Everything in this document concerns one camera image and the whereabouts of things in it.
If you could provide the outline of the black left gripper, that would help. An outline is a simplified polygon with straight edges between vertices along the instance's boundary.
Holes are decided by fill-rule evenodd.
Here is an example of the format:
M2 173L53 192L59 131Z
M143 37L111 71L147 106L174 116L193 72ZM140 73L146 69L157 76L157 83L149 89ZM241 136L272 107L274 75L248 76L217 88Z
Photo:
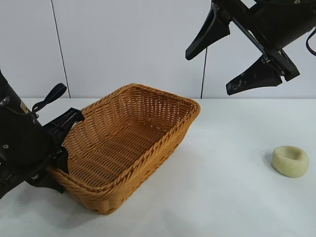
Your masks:
M0 111L0 196L27 182L36 188L63 193L65 188L49 168L68 170L63 142L76 122L84 120L80 110L70 108L51 122L41 125L35 115Z

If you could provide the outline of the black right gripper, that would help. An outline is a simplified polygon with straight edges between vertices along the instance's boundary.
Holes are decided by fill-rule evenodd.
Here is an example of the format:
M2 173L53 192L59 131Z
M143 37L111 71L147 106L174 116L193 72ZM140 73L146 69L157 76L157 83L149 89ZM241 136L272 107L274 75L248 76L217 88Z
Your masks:
M185 51L192 60L204 49L230 34L229 24L237 27L262 52L246 71L226 84L228 95L282 84L299 76L296 65L284 48L316 26L314 0L257 0L248 8L240 0L215 0L195 39Z

